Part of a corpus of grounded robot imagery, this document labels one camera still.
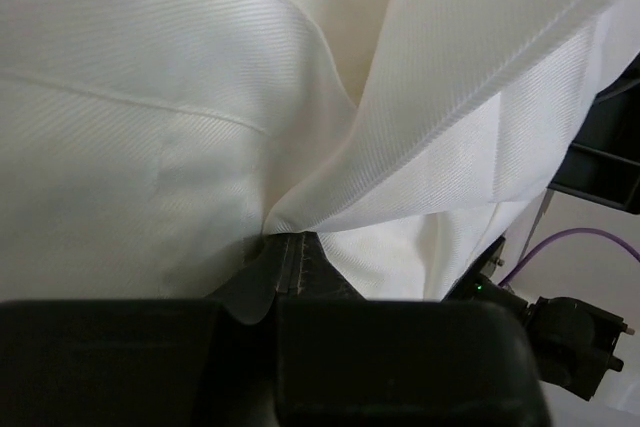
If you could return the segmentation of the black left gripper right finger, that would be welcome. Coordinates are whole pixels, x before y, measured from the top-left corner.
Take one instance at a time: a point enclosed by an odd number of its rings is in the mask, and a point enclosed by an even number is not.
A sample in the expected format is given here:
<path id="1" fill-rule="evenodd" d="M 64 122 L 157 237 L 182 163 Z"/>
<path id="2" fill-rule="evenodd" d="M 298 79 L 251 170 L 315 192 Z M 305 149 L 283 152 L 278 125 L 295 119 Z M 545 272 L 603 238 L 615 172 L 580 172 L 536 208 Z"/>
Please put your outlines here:
<path id="1" fill-rule="evenodd" d="M 548 426 L 526 334 L 475 301 L 372 301 L 299 286 L 324 255 L 280 234 L 274 404 L 283 426 Z"/>

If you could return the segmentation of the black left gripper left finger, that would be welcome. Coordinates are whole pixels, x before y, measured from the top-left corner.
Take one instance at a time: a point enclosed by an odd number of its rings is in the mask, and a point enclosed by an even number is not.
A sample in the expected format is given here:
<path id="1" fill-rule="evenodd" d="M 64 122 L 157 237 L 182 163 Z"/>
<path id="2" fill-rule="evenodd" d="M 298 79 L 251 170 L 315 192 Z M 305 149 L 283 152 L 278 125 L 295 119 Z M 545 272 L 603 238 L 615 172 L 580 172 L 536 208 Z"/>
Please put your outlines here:
<path id="1" fill-rule="evenodd" d="M 1 306 L 5 426 L 210 426 L 274 363 L 270 318 L 293 240 L 274 236 L 192 299 Z"/>

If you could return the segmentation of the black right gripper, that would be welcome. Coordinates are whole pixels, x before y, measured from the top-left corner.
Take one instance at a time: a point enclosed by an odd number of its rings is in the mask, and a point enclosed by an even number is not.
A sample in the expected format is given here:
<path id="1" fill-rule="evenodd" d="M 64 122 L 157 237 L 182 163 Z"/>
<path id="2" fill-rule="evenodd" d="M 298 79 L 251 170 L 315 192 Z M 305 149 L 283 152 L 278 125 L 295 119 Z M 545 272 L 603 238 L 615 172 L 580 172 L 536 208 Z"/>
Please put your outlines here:
<path id="1" fill-rule="evenodd" d="M 639 60 L 634 59 L 595 98 L 588 115 L 549 184 L 553 191 L 624 212 L 639 210 Z M 502 264 L 500 236 L 456 281 L 447 300 L 499 305 L 527 332 L 541 380 L 559 387 L 597 387 L 609 371 L 620 372 L 615 355 L 624 320 L 570 297 L 534 303 L 490 280 Z"/>

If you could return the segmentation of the white pleated skirt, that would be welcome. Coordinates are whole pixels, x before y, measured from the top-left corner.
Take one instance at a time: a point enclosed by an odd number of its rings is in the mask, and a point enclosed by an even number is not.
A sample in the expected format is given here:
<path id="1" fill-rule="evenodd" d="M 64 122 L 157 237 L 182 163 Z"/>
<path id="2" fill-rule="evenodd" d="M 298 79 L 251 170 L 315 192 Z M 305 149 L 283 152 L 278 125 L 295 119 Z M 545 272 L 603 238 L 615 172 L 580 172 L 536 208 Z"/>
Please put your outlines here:
<path id="1" fill-rule="evenodd" d="M 639 0 L 1 0 L 1 296 L 197 297 L 310 231 L 442 297 L 639 51 Z"/>

